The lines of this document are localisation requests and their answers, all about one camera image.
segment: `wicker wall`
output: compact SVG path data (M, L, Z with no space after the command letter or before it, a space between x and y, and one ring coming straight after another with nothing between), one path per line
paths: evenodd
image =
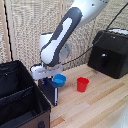
M12 48L15 59L21 60L29 70L33 64L40 62L39 37L42 33L54 32L62 16L70 8L74 0L6 0L10 1L10 11L12 15L11 26L14 33ZM103 30L122 8L127 0L110 0L108 6L96 18L96 20L79 28L68 39L72 44L73 53L62 63L75 59L88 47L99 30ZM128 29L127 11L118 17L111 27ZM84 64L88 61L90 52L76 61L64 65L64 70Z
M11 43L15 47L15 59L22 61L29 70L34 64L40 63L40 35L53 32L58 24L59 0L9 1L6 1L6 5L7 9L10 8L8 13L12 14L9 21L12 19L15 41Z
M4 3L0 0L0 63L10 61L10 58Z
M120 9L127 3L127 0L110 0L104 11L96 18L92 40L99 30L105 30ZM128 30L128 6L113 22L110 28L120 28Z

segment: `black storage box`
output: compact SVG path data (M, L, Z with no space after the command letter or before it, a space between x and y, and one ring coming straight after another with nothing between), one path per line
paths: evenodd
M50 111L20 61L0 64L0 128L50 128Z
M103 31L99 31L93 44ZM112 78L120 78L128 73L128 36L114 32L105 32L100 41L94 45L88 66Z

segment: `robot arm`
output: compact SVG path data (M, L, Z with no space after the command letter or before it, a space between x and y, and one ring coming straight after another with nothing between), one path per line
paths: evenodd
M109 0L75 0L54 33L40 36L40 56L42 64L31 67L34 80L55 76L63 71L62 60L72 52L66 42L73 31L93 20L107 5Z
M60 61L59 53L72 32L93 20L108 2L109 0L75 0L48 43L40 49L43 63L49 67L57 65Z

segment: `wooden table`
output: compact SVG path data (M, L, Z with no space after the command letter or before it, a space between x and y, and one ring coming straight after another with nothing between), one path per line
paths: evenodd
M128 75L113 79L86 64L64 71L58 105L52 106L50 128L110 128L128 102ZM77 78L89 79L84 93L77 91Z

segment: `black cable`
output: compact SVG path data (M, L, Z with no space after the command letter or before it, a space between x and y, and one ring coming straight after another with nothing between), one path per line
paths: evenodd
M96 44L97 42L99 42L99 40L103 37L103 35L105 34L106 31L108 31L109 27L111 26L111 24L115 21L115 19L118 17L118 15L120 15L120 13L125 9L125 7L128 5L128 2L127 4L118 12L118 14L114 17L114 19L110 22L110 24L107 26L107 28L103 31L102 35L99 37L99 39L93 44L93 46L91 46L90 48L87 49L87 51L85 51L83 54L81 54L79 57L77 57L76 59L73 59L71 61L68 61L62 65L65 65L65 64L68 64L72 61L75 61L77 59L79 59L81 56L83 56L84 54L86 54L88 51L90 51L90 49L92 49Z

